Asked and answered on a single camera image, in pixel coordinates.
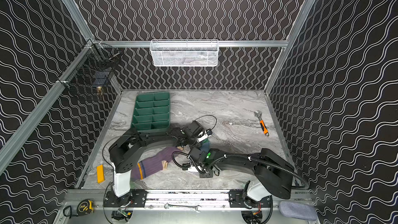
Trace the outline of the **aluminium front rail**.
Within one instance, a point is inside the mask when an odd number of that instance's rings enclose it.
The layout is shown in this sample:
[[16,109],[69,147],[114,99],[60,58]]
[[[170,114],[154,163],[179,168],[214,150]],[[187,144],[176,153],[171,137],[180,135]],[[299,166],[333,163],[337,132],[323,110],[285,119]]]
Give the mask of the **aluminium front rail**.
[[[144,207],[121,207],[126,210],[140,211],[185,211],[185,209],[165,209],[166,203],[176,205],[199,205],[200,211],[247,211],[246,208],[231,208],[228,202],[230,190],[145,190],[148,192]],[[79,202],[84,199],[92,200],[94,209],[117,210],[119,207],[103,207],[105,198],[104,189],[78,189],[69,190],[66,194],[63,206],[71,205],[76,209]]]

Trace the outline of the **silver combination wrench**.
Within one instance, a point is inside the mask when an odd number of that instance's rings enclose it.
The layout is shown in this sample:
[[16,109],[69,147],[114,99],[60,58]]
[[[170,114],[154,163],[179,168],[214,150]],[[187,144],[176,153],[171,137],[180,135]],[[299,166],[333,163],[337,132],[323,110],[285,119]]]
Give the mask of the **silver combination wrench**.
[[188,206],[188,205],[176,205],[176,204],[169,204],[166,203],[164,205],[165,209],[172,209],[172,208],[176,208],[176,209],[185,209],[185,210],[189,210],[189,211],[195,211],[196,213],[200,213],[201,211],[199,210],[200,206]]

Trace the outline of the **green divided plastic tray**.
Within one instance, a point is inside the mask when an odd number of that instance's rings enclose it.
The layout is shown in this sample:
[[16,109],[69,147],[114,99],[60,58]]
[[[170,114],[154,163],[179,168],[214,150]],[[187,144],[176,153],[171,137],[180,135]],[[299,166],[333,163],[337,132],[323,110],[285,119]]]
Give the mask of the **green divided plastic tray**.
[[169,92],[149,92],[136,96],[131,127],[138,132],[163,132],[170,127]]

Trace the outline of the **orange handled adjustable wrench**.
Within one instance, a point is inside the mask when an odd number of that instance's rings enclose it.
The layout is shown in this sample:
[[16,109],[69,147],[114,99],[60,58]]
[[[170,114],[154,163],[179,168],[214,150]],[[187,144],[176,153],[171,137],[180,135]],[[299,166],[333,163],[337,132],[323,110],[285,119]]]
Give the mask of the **orange handled adjustable wrench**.
[[262,112],[261,111],[255,111],[254,115],[258,118],[260,126],[261,126],[261,129],[262,129],[264,135],[265,136],[269,136],[269,131],[268,131],[263,119],[262,119]]

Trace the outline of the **blue orange striped sock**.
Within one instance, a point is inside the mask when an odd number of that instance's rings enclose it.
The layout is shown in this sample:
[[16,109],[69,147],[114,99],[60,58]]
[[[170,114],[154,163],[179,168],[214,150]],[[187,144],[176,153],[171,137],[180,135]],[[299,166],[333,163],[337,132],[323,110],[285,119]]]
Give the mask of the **blue orange striped sock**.
[[210,150],[210,142],[209,142],[209,140],[206,140],[206,141],[203,141],[202,143],[201,143],[201,147],[200,147],[200,150],[201,151],[204,151],[204,152],[209,152],[209,150]]

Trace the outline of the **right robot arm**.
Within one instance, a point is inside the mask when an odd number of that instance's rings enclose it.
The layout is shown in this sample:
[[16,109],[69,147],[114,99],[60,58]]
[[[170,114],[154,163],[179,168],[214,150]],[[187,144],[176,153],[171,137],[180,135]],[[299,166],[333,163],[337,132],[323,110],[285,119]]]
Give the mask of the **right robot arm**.
[[212,177],[221,171],[236,171],[254,176],[245,184],[242,200],[246,207],[259,204],[263,198],[289,200],[291,190],[307,190],[308,181],[295,172],[294,167],[272,150],[263,148],[251,154],[230,153],[220,149],[208,152],[193,148],[186,154],[188,163],[176,165],[183,170],[195,168],[201,177]]

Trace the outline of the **grey cloth pad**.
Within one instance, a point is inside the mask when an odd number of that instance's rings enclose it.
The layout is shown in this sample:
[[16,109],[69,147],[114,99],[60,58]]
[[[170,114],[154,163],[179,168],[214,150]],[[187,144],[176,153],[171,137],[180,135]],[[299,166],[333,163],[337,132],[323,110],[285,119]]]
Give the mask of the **grey cloth pad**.
[[279,210],[283,216],[289,218],[307,221],[316,221],[318,219],[316,209],[303,203],[282,201],[279,204]]

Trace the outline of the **yellow plastic block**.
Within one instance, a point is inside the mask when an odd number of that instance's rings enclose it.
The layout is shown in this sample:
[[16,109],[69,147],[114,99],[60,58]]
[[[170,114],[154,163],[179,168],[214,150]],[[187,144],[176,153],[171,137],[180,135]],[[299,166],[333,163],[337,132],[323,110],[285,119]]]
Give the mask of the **yellow plastic block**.
[[98,184],[105,181],[104,166],[102,164],[96,167],[96,178]]

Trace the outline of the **brass padlock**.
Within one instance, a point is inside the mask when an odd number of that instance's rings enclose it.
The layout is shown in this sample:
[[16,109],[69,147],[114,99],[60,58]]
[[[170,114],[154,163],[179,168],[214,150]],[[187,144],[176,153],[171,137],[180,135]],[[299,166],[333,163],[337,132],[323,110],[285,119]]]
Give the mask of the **brass padlock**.
[[97,96],[102,96],[103,95],[103,89],[102,89],[101,86],[98,86],[96,88],[96,94],[97,94]]

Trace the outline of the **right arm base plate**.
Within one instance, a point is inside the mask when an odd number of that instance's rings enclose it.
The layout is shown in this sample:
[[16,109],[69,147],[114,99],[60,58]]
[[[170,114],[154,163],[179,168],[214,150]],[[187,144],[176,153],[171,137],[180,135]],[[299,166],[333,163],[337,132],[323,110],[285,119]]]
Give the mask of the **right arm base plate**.
[[243,190],[230,190],[228,192],[228,202],[231,208],[258,208],[270,207],[271,196],[262,198],[260,201],[253,200],[246,196]]

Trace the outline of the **white mesh wall basket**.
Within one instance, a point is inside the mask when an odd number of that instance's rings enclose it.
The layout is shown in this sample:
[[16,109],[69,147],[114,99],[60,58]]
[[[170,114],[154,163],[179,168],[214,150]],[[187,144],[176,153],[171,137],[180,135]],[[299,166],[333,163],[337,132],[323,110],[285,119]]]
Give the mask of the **white mesh wall basket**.
[[216,39],[154,39],[149,50],[153,65],[162,67],[214,67],[220,53]]

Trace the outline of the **yellow black tape measure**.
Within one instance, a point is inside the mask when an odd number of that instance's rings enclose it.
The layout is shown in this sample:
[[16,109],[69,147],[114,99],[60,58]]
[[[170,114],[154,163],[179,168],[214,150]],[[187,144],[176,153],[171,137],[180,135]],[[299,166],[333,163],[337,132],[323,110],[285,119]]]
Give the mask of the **yellow black tape measure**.
[[76,207],[76,210],[72,210],[72,206],[66,206],[63,209],[63,216],[72,218],[72,217],[81,217],[88,214],[92,214],[94,212],[93,201],[89,199],[82,200]]

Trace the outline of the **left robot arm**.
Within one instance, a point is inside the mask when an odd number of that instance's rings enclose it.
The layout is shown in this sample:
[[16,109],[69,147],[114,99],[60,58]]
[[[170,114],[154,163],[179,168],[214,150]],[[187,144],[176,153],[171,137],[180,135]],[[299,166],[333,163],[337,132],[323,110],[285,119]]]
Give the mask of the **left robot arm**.
[[202,146],[212,135],[196,120],[185,127],[168,127],[144,132],[135,127],[120,136],[108,149],[114,169],[113,192],[122,197],[130,192],[131,182],[143,180],[167,168],[172,155],[182,154],[184,147]]

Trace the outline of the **purple striped sock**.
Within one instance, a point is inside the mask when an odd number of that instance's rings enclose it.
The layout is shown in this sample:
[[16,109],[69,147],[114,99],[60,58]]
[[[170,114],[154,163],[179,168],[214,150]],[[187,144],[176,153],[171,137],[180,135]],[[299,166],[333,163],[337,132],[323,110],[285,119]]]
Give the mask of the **purple striped sock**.
[[143,180],[159,171],[165,170],[172,161],[172,153],[183,151],[182,147],[167,147],[156,155],[140,161],[131,171],[131,180]]

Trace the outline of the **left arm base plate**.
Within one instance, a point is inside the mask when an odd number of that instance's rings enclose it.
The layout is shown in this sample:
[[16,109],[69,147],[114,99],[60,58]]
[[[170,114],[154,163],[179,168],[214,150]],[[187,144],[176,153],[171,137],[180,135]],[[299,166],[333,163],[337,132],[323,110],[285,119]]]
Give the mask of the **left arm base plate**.
[[117,197],[113,190],[110,190],[105,195],[103,207],[144,207],[147,195],[147,191],[136,189]]

